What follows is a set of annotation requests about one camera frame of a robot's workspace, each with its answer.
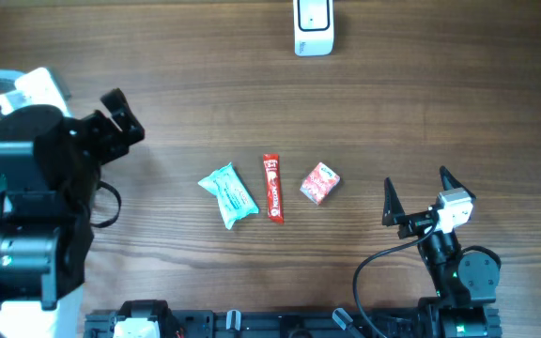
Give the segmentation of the teal tissue pack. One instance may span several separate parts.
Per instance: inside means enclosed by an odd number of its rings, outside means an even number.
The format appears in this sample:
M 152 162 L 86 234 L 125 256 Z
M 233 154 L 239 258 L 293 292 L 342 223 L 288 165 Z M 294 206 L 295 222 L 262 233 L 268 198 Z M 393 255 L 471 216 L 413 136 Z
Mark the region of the teal tissue pack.
M 202 178 L 198 185 L 217 198 L 227 230 L 231 230 L 235 222 L 259 212 L 257 204 L 241 182 L 231 162 Z

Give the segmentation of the red coffee stick sachet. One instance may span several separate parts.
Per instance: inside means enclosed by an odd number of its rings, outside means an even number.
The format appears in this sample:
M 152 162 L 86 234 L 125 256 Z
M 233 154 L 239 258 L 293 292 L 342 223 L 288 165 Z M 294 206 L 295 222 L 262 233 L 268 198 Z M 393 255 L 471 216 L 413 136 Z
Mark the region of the red coffee stick sachet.
M 267 183 L 268 216 L 275 223 L 283 223 L 284 211 L 282 208 L 279 155 L 264 154 L 263 164 Z

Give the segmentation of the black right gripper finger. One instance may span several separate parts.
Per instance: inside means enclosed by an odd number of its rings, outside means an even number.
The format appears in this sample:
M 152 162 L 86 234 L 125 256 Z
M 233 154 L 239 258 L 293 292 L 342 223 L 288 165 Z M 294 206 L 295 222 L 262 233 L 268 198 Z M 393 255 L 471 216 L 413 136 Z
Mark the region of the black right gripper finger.
M 475 197 L 475 194 L 471 192 L 468 188 L 466 188 L 462 183 L 460 183 L 445 166 L 440 167 L 440 176 L 441 184 L 445 191 L 463 189 L 470 196 L 470 198 Z
M 393 226 L 404 222 L 406 213 L 397 196 L 394 184 L 389 177 L 384 180 L 384 208 L 382 224 Z

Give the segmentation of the red small snack box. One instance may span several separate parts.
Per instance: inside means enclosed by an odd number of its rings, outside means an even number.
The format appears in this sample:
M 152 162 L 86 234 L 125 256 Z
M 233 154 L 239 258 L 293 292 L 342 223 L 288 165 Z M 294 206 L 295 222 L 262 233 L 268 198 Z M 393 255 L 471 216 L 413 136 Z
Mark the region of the red small snack box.
M 303 180 L 300 191 L 315 204 L 320 205 L 340 182 L 341 177 L 320 162 Z

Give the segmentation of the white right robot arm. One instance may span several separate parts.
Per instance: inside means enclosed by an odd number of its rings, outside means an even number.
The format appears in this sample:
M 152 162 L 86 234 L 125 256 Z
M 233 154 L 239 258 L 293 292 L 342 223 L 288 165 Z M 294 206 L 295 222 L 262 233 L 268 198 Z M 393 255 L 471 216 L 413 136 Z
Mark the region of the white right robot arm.
M 396 225 L 401 239 L 417 240 L 417 250 L 434 285 L 434 297 L 416 307 L 379 318 L 392 337 L 500 337 L 496 301 L 502 261 L 482 246 L 460 245 L 456 229 L 466 224 L 476 196 L 444 166 L 443 191 L 427 210 L 404 211 L 392 181 L 384 180 L 382 224 Z

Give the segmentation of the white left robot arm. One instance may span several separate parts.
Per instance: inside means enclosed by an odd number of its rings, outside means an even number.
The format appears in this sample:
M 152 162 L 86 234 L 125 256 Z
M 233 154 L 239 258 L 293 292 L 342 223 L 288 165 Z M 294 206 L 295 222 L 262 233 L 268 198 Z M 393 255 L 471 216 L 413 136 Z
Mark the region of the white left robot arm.
M 101 168 L 145 138 L 124 93 L 109 111 L 68 117 L 49 104 L 0 121 L 0 337 L 73 337 L 94 238 Z

